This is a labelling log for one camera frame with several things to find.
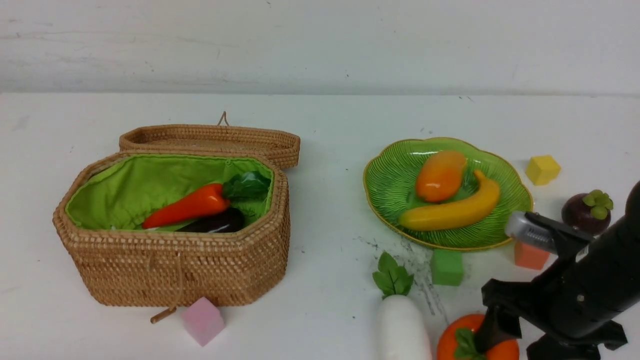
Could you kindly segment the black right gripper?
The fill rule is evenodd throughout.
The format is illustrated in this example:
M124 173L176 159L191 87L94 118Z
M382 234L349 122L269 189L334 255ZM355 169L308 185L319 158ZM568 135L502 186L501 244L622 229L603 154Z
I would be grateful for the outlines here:
M483 285L484 319L474 333L475 350L486 354L522 338L521 320L542 331L526 348L530 360L599 360L599 346L627 344L617 310L596 302L576 275L573 257L559 257L531 281L490 279Z

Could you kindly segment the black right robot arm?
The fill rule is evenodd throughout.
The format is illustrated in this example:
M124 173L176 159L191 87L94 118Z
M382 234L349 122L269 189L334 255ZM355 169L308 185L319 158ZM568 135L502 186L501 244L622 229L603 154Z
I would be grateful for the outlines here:
M483 285L487 310L473 335L478 353L521 338L521 319L544 333L527 347L530 360L599 360L599 346L614 351L627 343L614 319L640 297L638 186L624 216L599 238L522 211L510 215L505 234L557 259L530 282Z

